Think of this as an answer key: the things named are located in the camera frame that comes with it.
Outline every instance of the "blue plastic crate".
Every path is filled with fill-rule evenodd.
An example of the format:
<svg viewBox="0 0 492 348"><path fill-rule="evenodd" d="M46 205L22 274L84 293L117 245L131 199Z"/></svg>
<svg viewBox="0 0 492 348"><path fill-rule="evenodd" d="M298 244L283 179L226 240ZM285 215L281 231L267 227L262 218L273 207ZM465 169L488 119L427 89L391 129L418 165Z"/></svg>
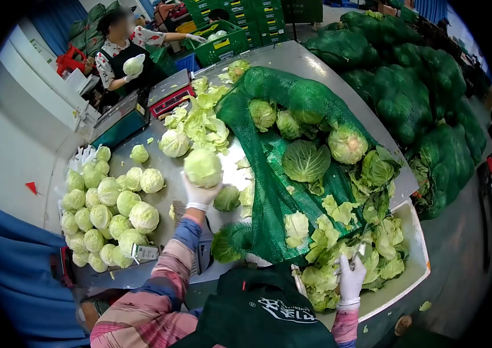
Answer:
<svg viewBox="0 0 492 348"><path fill-rule="evenodd" d="M192 53L182 59L179 59L176 62L176 66L178 67L178 71L182 69L188 69L188 71L193 71L194 73L200 69L200 66L196 61L196 54Z"/></svg>

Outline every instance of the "white plastic bag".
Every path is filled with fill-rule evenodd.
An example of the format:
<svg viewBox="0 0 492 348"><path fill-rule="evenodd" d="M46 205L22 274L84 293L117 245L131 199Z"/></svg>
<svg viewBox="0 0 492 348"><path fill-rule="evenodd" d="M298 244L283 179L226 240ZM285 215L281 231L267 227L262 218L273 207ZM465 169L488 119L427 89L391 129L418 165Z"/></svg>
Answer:
<svg viewBox="0 0 492 348"><path fill-rule="evenodd" d="M135 75L139 73L139 70L143 66L143 62L145 61L145 53L137 55L136 57L130 58L124 62L124 66L122 70L126 75Z"/></svg>

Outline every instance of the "stainless steel table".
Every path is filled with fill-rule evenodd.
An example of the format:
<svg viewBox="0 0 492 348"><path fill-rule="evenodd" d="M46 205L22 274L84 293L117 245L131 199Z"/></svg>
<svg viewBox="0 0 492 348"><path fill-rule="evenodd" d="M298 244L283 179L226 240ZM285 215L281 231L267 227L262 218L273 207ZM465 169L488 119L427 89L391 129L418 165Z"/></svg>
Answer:
<svg viewBox="0 0 492 348"><path fill-rule="evenodd" d="M236 59L247 59L252 66L276 68L307 79L319 81L340 96L367 131L391 153L397 154L394 156L398 157L405 164L401 173L395 179L395 197L390 200L390 208L409 198L418 189L416 178L410 171L404 157L400 154L392 137L377 116L339 75L304 47L295 41L287 41L280 45L258 48L253 51L244 52L233 59L228 59L204 68L195 73L195 76L206 76L215 85L222 85L223 83L217 75L223 73L223 69ZM174 221L168 216L172 201L180 200L186 202L186 193L182 188L180 180L183 157L166 157L158 147L158 140L160 140L166 131L163 123L156 119L151 120L149 127L114 150L109 162L110 175L115 177L125 174L133 166L141 166L143 169L156 168L165 177L167 186L159 192L153 194L139 192L145 202L152 204L159 210L161 219L153 236L156 245L166 245L173 236ZM151 144L147 144L147 139L150 137L153 137L154 141ZM231 142L229 146L230 153L227 156L219 154L224 170L223 182L233 184L239 190L242 190L249 182L245 179L245 170L237 171L235 163L244 156L244 152L236 139L229 139L229 141ZM149 159L143 164L136 164L129 158L132 147L137 144L144 144L149 152ZM214 208L210 208L206 216L212 231L217 232L221 226L228 222L242 220L240 218L240 209L238 208L234 212L222 213ZM193 284L216 280L234 265L233 263L220 264L214 261L214 264L206 272L201 275L193 275L190 282ZM151 274L153 266L154 262L146 262L125 269L116 269L113 271L114 280L112 280L109 272L96 274L87 265L76 270L76 278L81 286L135 288L143 285L143 282Z"/></svg>

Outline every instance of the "green apron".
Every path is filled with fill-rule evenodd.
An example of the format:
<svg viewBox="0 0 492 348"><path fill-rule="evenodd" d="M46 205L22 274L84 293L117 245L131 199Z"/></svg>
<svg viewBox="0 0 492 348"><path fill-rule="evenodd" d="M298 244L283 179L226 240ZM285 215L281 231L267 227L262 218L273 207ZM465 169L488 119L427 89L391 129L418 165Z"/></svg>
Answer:
<svg viewBox="0 0 492 348"><path fill-rule="evenodd" d="M265 269L232 269L221 275L217 295L210 295L196 331L172 348L337 348L300 294L290 263Z"/></svg>

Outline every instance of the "gloved hand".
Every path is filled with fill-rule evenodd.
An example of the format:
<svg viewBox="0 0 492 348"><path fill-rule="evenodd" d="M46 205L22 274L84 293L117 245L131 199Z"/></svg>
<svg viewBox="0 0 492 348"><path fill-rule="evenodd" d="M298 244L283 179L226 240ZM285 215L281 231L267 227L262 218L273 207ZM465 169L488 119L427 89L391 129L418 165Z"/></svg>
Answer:
<svg viewBox="0 0 492 348"><path fill-rule="evenodd" d="M190 40L197 41L200 44L205 44L208 41L208 39L206 39L206 38L203 38L203 37L198 36L198 35L192 35L192 34L186 34L186 38L189 38Z"/></svg>
<svg viewBox="0 0 492 348"><path fill-rule="evenodd" d="M186 195L188 196L186 208L196 208L206 212L209 205L211 205L219 191L221 191L222 183L214 187L204 188L192 184L183 171L180 172L180 176L182 177Z"/></svg>
<svg viewBox="0 0 492 348"><path fill-rule="evenodd" d="M366 268L358 255L354 257L354 270L350 269L348 259L344 254L335 260L335 264L340 265L340 301L337 304L337 309L356 310L360 307L360 291L362 290L362 282L366 277Z"/></svg>
<svg viewBox="0 0 492 348"><path fill-rule="evenodd" d="M139 74L142 73L142 71L143 71L143 65L141 66L141 68L139 68L138 73L135 73L133 75L126 75L126 76L124 76L124 82L128 83L128 82L130 82L133 79L137 79L138 76L139 76Z"/></svg>

